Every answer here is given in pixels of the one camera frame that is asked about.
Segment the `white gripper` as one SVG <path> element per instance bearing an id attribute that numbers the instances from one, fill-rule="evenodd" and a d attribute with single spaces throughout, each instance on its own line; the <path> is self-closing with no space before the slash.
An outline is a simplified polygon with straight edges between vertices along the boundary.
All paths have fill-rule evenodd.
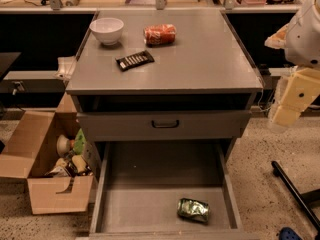
<path id="1" fill-rule="evenodd" d="M 288 25 L 282 26 L 269 36 L 264 45 L 272 49 L 286 47 Z M 303 68 L 290 75 L 280 106 L 270 110 L 270 122 L 274 125 L 289 127 L 300 117 L 301 113 L 320 95 L 320 71 Z"/>

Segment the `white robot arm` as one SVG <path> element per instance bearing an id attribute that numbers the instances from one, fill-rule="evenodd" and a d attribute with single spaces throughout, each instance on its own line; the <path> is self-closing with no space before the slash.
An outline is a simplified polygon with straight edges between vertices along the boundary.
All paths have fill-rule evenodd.
<path id="1" fill-rule="evenodd" d="M 283 132 L 320 95 L 320 0 L 305 0 L 289 23 L 265 45 L 283 49 L 296 69 L 278 80 L 268 114 L 269 128 Z"/>

